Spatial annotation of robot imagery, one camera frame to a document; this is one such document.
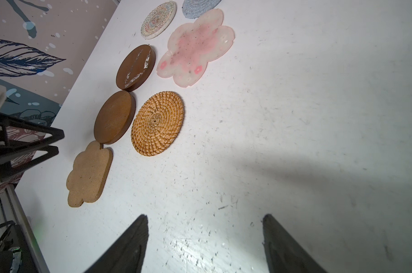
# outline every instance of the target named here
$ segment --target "pink resin coaster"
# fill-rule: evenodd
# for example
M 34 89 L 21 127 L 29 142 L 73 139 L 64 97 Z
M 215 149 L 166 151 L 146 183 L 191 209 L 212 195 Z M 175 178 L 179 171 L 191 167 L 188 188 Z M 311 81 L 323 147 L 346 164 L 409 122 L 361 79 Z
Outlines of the pink resin coaster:
M 223 11 L 209 10 L 194 23 L 178 27 L 168 40 L 168 51 L 158 63 L 158 75 L 173 76 L 180 87 L 195 84 L 207 63 L 223 56 L 232 46 L 234 31 L 222 26 Z

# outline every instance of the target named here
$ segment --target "wallpaper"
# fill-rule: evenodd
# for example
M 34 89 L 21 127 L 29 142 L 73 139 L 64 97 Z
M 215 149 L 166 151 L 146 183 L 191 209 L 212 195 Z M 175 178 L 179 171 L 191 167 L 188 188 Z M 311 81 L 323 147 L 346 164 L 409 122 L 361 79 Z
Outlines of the wallpaper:
M 0 85 L 7 90 L 0 112 L 50 126 L 115 9 L 110 0 L 0 0 Z M 7 134 L 25 142 L 44 138 L 13 127 Z M 0 194 L 20 177 L 0 183 Z

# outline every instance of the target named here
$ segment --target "coaster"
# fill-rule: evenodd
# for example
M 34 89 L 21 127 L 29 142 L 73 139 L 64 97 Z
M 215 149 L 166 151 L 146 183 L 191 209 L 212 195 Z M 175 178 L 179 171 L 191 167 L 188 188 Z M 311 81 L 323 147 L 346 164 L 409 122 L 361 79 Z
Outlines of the coaster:
M 119 89 L 131 92 L 141 86 L 153 71 L 156 54 L 149 45 L 140 45 L 130 52 L 116 74 Z
M 145 18 L 141 26 L 141 35 L 146 39 L 153 39 L 162 33 L 176 14 L 176 2 L 170 1 L 155 8 Z
M 168 51 L 158 63 L 157 73 L 162 78 L 173 77 L 180 87 L 195 84 L 212 62 L 232 46 L 234 31 L 222 26 L 223 11 L 209 10 L 194 23 L 178 27 L 168 40 Z
M 102 146 L 92 141 L 75 158 L 67 178 L 70 207 L 79 207 L 83 202 L 93 203 L 100 198 L 113 158 L 112 151 Z
M 118 141 L 132 124 L 136 111 L 135 98 L 127 91 L 119 91 L 101 107 L 95 119 L 94 137 L 101 144 Z
M 135 150 L 144 156 L 163 152 L 176 139 L 183 116 L 183 101 L 175 92 L 152 96 L 133 121 L 131 136 Z
M 205 14 L 208 10 L 215 8 L 221 0 L 185 0 L 181 6 L 186 18 L 194 19 Z

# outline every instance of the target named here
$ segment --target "blue knitted coaster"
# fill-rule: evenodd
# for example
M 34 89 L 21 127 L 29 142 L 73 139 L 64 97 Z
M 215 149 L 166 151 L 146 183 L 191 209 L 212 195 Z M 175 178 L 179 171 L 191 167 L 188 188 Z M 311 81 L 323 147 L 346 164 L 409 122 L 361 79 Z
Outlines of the blue knitted coaster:
M 221 0 L 185 0 L 181 7 L 186 18 L 194 19 L 215 8 Z

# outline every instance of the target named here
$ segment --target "crocheted coaster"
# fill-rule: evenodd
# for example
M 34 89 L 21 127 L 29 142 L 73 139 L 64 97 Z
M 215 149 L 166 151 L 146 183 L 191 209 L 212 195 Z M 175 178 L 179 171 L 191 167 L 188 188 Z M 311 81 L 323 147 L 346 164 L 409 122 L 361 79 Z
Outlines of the crocheted coaster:
M 133 121 L 131 137 L 135 150 L 144 156 L 163 152 L 177 137 L 183 116 L 183 101 L 175 92 L 152 96 Z
M 155 8 L 142 23 L 141 35 L 149 40 L 162 33 L 173 20 L 176 8 L 174 1 L 163 3 Z
M 185 0 L 181 6 L 186 18 L 194 19 L 215 8 L 221 0 Z

